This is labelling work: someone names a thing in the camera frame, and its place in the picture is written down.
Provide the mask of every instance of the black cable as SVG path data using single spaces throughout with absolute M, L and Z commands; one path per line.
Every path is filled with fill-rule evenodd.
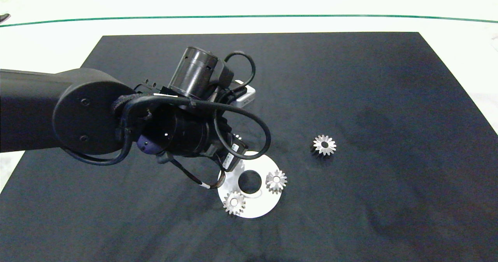
M 217 189 L 219 188 L 219 186 L 221 186 L 224 182 L 224 179 L 226 177 L 226 175 L 224 174 L 224 170 L 223 170 L 223 167 L 221 167 L 220 169 L 220 172 L 221 172 L 221 175 L 219 176 L 219 179 L 218 181 L 215 183 L 215 184 L 206 184 L 202 181 L 200 181 L 197 177 L 195 177 L 195 175 L 193 175 L 191 172 L 189 172 L 184 166 L 182 166 L 182 164 L 180 164 L 179 161 L 175 160 L 175 159 L 172 159 L 170 161 L 173 165 L 175 165 L 177 168 L 179 168 L 183 173 L 185 173 L 185 175 L 187 175 L 190 179 L 192 179 L 195 183 L 199 184 L 200 186 L 204 187 L 204 188 L 207 188 L 207 189 Z
M 235 55 L 241 55 L 241 56 L 244 56 L 245 58 L 247 58 L 247 60 L 249 61 L 249 63 L 251 64 L 251 76 L 249 77 L 249 79 L 242 83 L 241 85 L 233 88 L 232 90 L 229 90 L 227 92 L 225 92 L 219 99 L 217 99 L 217 101 L 222 101 L 227 95 L 237 91 L 237 90 L 240 90 L 241 88 L 245 88 L 253 79 L 254 79 L 254 76 L 256 75 L 256 64 L 254 63 L 254 60 L 251 58 L 251 56 L 247 55 L 246 53 L 244 53 L 243 51 L 233 51 L 231 53 L 229 53 L 225 58 L 224 58 L 224 61 L 228 62 L 228 60 L 232 57 L 232 56 L 235 56 Z M 242 154 L 238 154 L 237 152 L 235 152 L 231 146 L 228 145 L 228 143 L 224 140 L 222 134 L 221 134 L 221 131 L 219 130 L 219 125 L 218 125 L 218 118 L 219 118 L 219 115 L 218 115 L 218 109 L 215 109 L 214 113 L 213 113 L 213 122 L 214 122 L 214 128 L 215 128 L 215 132 L 216 132 L 216 135 L 219 139 L 219 141 L 222 143 L 223 147 L 228 150 L 228 152 L 230 152 L 233 156 L 239 158 L 239 159 L 243 159 L 243 160 L 253 160 L 253 159 L 257 159 L 261 156 L 263 156 L 263 154 L 266 153 L 266 151 L 268 150 L 268 148 L 270 147 L 270 141 L 271 141 L 271 137 L 270 137 L 270 133 L 269 133 L 269 130 L 266 131 L 264 127 L 263 128 L 263 131 L 265 131 L 265 136 L 267 138 L 266 142 L 265 142 L 265 146 L 263 147 L 263 149 L 258 152 L 258 154 L 256 155 L 251 155 L 251 156 L 247 156 L 247 155 L 242 155 Z
M 233 90 L 231 90 L 231 91 L 236 91 L 236 90 L 240 90 L 240 89 L 244 88 L 249 83 L 251 83 L 251 81 L 254 79 L 254 76 L 256 75 L 256 64 L 254 63 L 254 60 L 251 58 L 251 56 L 244 53 L 243 51 L 233 51 L 233 52 L 229 53 L 224 58 L 224 61 L 228 62 L 230 60 L 230 58 L 232 56 L 235 56 L 235 55 L 240 55 L 240 56 L 244 56 L 245 58 L 247 58 L 247 60 L 251 64 L 251 76 L 249 77 L 249 79 L 246 82 L 242 83 L 240 86 L 233 88 Z
M 134 98 L 131 101 L 129 101 L 123 109 L 123 114 L 121 116 L 121 125 L 125 128 L 131 127 L 132 122 L 130 121 L 130 113 L 135 107 L 139 106 L 148 106 L 150 104 L 173 104 L 176 106 L 188 106 L 190 103 L 194 102 L 196 104 L 196 107 L 198 108 L 205 108 L 205 109 L 213 109 L 213 110 L 220 110 L 220 111 L 230 111 L 233 113 L 238 113 L 241 115 L 244 115 L 248 117 L 251 120 L 254 120 L 265 132 L 265 145 L 263 148 L 258 152 L 256 155 L 242 155 L 237 152 L 235 152 L 224 140 L 221 130 L 219 130 L 218 124 L 217 124 L 217 119 L 214 120 L 214 128 L 215 132 L 219 138 L 219 141 L 223 144 L 223 146 L 230 152 L 233 156 L 243 159 L 243 160 L 253 160 L 257 159 L 261 156 L 263 156 L 269 149 L 270 143 L 272 142 L 272 136 L 270 133 L 270 129 L 268 126 L 265 124 L 261 118 L 257 117 L 256 115 L 245 111 L 242 108 L 238 108 L 235 106 L 229 106 L 227 104 L 219 104 L 216 102 L 210 102 L 210 101 L 204 101 L 204 100 L 196 100 L 196 99 L 189 99 L 189 98 L 183 98 L 183 97 L 172 97 L 169 95 L 148 95 L 145 97 L 138 97 Z
M 130 152 L 130 149 L 132 147 L 132 137 L 129 129 L 125 130 L 124 133 L 124 143 L 123 143 L 123 148 L 121 148 L 121 152 L 114 158 L 112 159 L 100 159 L 100 158 L 95 158 L 92 156 L 88 156 L 85 154 L 81 154 L 78 152 L 75 152 L 69 148 L 64 148 L 62 147 L 62 150 L 67 152 L 69 155 L 71 155 L 73 158 L 75 158 L 78 161 L 82 161 L 87 164 L 91 165 L 97 165 L 97 166 L 110 166 L 119 163 L 120 161 L 123 161 L 126 156 L 128 156 L 128 153 Z
M 235 152 L 229 145 L 226 143 L 226 141 L 223 139 L 221 135 L 221 131 L 219 130 L 219 127 L 217 125 L 217 120 L 214 121 L 215 123 L 215 131 L 216 134 L 219 138 L 219 141 L 224 145 L 224 147 L 233 154 L 233 156 L 238 157 L 243 160 L 253 160 L 256 159 L 260 156 L 263 156 L 270 147 L 270 143 L 272 141 L 272 137 L 270 134 L 270 130 L 268 126 L 265 124 L 263 120 L 261 120 L 259 117 L 256 115 L 249 113 L 241 108 L 234 107 L 234 106 L 228 106 L 226 104 L 218 104 L 216 102 L 210 102 L 210 101 L 203 101 L 203 100 L 195 100 L 195 99 L 189 99 L 189 98 L 183 98 L 183 97 L 173 97 L 169 95 L 147 95 L 144 97 L 138 97 L 134 98 L 131 101 L 129 101 L 123 109 L 123 113 L 121 115 L 121 127 L 125 129 L 124 131 L 124 143 L 123 143 L 123 148 L 121 149 L 121 152 L 119 155 L 112 159 L 100 159 L 100 158 L 95 158 L 91 157 L 85 154 L 81 154 L 78 152 L 74 152 L 71 149 L 68 148 L 62 148 L 65 152 L 67 152 L 69 155 L 77 159 L 78 161 L 82 161 L 87 164 L 92 164 L 92 165 L 97 165 L 97 166 L 109 166 L 109 165 L 114 165 L 119 163 L 120 161 L 123 161 L 124 158 L 128 155 L 130 152 L 130 148 L 132 147 L 132 137 L 131 137 L 131 129 L 133 127 L 133 121 L 132 121 L 132 115 L 131 112 L 139 106 L 149 106 L 151 104 L 173 104 L 176 106 L 188 106 L 192 103 L 195 103 L 197 107 L 199 108 L 206 108 L 206 109 L 215 109 L 215 110 L 222 110 L 222 111 L 231 111 L 234 113 L 238 113 L 241 115 L 244 115 L 246 117 L 249 117 L 250 119 L 254 120 L 260 127 L 263 129 L 265 132 L 266 136 L 266 141 L 265 145 L 263 146 L 263 149 L 256 154 L 256 155 L 251 155 L 251 156 L 246 156 L 246 155 L 241 155 Z

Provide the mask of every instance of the gear base plate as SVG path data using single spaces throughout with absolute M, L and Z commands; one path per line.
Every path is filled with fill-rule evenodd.
M 254 151 L 248 151 L 245 154 L 254 155 L 256 153 L 257 152 Z M 265 185 L 268 173 L 275 172 L 275 170 L 278 169 L 279 167 L 275 164 L 275 162 L 266 155 L 263 155 L 255 160 L 241 160 L 233 171 L 226 173 L 226 179 L 224 180 L 222 186 L 217 189 L 219 199 L 223 203 L 227 193 L 238 191 L 244 195 L 245 208 L 244 211 L 237 214 L 237 216 L 243 218 L 256 218 L 267 214 L 276 206 L 282 195 L 281 192 L 272 193 Z M 239 176 L 242 172 L 247 170 L 256 171 L 261 177 L 261 187 L 255 193 L 244 193 L 238 186 Z

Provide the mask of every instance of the shoe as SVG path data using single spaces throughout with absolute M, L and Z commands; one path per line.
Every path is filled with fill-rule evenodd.
M 11 15 L 10 14 L 3 14 L 0 16 L 0 24 L 3 23 L 6 19 L 8 19 Z

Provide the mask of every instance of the white label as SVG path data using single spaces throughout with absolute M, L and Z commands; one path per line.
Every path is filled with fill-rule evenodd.
M 238 145 L 236 145 L 235 143 L 233 143 L 233 145 L 231 146 L 231 148 L 234 151 L 237 151 L 238 150 Z M 226 158 L 223 161 L 223 168 L 226 169 L 226 170 L 228 170 L 228 166 L 231 164 L 232 160 L 233 160 L 233 155 L 231 153 L 228 153 L 228 155 L 226 156 Z

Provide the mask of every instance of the bevel gear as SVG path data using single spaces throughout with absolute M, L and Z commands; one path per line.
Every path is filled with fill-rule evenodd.
M 227 193 L 224 197 L 223 207 L 229 214 L 240 215 L 245 209 L 244 195 L 237 191 Z
M 287 177 L 281 170 L 276 170 L 274 173 L 268 173 L 266 185 L 272 193 L 281 192 L 285 183 L 287 183 Z
M 319 135 L 318 137 L 315 137 L 313 143 L 313 146 L 315 147 L 314 150 L 312 149 L 313 152 L 322 156 L 330 156 L 336 151 L 336 142 L 328 135 Z

